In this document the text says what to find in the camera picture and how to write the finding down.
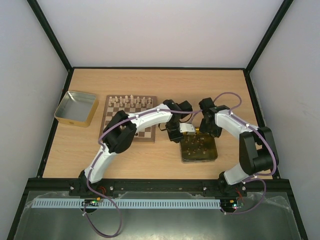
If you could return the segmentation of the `gold tin with pieces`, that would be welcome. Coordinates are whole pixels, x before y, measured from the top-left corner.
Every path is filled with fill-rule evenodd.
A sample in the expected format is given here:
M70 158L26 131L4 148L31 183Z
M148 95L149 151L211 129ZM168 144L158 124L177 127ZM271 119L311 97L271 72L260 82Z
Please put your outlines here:
M193 133L183 133L179 143L181 161L187 163L214 162L218 158L215 138L200 132L199 128Z

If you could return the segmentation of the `wooden chess board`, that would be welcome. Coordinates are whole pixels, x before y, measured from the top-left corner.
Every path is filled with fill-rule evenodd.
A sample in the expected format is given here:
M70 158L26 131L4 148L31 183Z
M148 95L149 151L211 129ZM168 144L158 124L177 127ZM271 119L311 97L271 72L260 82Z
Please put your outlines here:
M103 133L111 119L118 111L137 113L152 109L158 105L157 97L153 95L107 95L98 137ZM153 125L135 134L134 142L155 143L156 127Z

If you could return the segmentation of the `gold tin lid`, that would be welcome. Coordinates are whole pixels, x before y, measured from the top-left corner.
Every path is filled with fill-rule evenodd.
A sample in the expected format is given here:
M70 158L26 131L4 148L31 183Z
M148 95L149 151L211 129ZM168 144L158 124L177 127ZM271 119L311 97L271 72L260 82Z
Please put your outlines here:
M90 126L99 101L96 95L67 91L60 101L54 117L59 123L87 128Z

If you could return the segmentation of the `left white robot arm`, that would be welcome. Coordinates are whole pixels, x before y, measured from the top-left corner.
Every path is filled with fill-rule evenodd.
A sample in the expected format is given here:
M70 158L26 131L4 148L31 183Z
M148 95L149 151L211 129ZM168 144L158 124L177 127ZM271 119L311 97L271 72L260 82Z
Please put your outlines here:
M86 181L94 184L102 180L106 169L116 155L125 152L132 145L135 135L146 128L165 124L169 140L179 143L184 137L183 133L195 132L191 124L186 129L182 129L181 119L194 114L188 101L177 104L171 99L136 113L118 111L98 139L100 149L94 160L82 171Z

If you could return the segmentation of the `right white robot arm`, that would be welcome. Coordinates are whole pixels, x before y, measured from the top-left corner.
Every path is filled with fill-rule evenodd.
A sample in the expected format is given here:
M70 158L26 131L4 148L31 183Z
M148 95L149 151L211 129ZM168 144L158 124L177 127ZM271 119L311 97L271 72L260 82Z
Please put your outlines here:
M257 127L245 122L232 112L232 109L204 98L199 102L203 119L199 130L215 138L226 130L239 140L239 163L222 173L218 191L229 196L240 182L256 176L272 176L279 163L273 133L268 127Z

